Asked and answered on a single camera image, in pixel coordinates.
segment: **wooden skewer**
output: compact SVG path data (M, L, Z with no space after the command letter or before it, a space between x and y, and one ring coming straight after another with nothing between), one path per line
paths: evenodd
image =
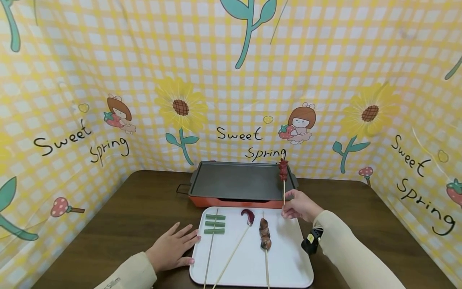
M268 250L265 249L265 266L266 266L266 285L269 288L269 272L268 272Z
M284 202L284 206L286 205L286 181L283 181L284 187L282 189L282 199Z
M208 250L207 268L205 269L204 289L205 289L205 286L207 284L208 265L210 264L210 255L212 254L212 244L213 244L213 237L214 236L215 236L215 231L213 231L212 240L210 241L210 249Z
M223 276L223 273L225 272L226 268L228 267L231 259L232 259L232 256L234 256L234 253L236 252L237 248L239 247L239 244L241 244L241 241L242 239L244 239L244 236L245 236L245 233L247 233L247 230L250 228L250 225L247 226L247 228L245 229L244 233L242 234L242 237L241 239L239 240L239 242L237 243L236 245L236 248L234 248L234 251L231 253L231 256L229 257L228 259L228 262L226 262L226 265L225 267L223 268L223 270L221 271L220 273L220 276L218 277L217 281L215 282L215 285L212 287L212 289L215 289L215 287L217 286L218 282L220 282L220 279L221 277Z

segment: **yellow checkered backdrop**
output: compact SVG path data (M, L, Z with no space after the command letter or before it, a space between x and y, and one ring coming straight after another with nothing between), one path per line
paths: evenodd
M0 287L201 160L367 183L462 286L462 2L1 0Z

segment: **sleeve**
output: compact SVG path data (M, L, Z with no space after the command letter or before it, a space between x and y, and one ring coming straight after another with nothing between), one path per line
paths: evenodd
M95 289L151 289L157 276L144 252L128 258Z
M323 228L319 245L350 288L405 288L387 265L364 246L337 215L323 211L314 220L313 226Z

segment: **electric griddle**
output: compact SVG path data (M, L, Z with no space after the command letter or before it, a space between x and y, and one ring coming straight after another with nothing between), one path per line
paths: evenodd
M287 167L286 191L298 188ZM254 164L201 161L191 177L189 198L197 207L280 209L283 183L277 163Z

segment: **left hand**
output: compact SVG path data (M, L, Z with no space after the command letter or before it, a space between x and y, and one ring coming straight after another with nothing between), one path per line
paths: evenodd
M161 271L194 264L194 259L182 256L201 239L201 237L197 235L199 230L188 233L193 225L187 225L175 233L179 226L179 222L173 225L173 227L160 236L154 245L146 251L146 255L154 268L154 272L159 273Z

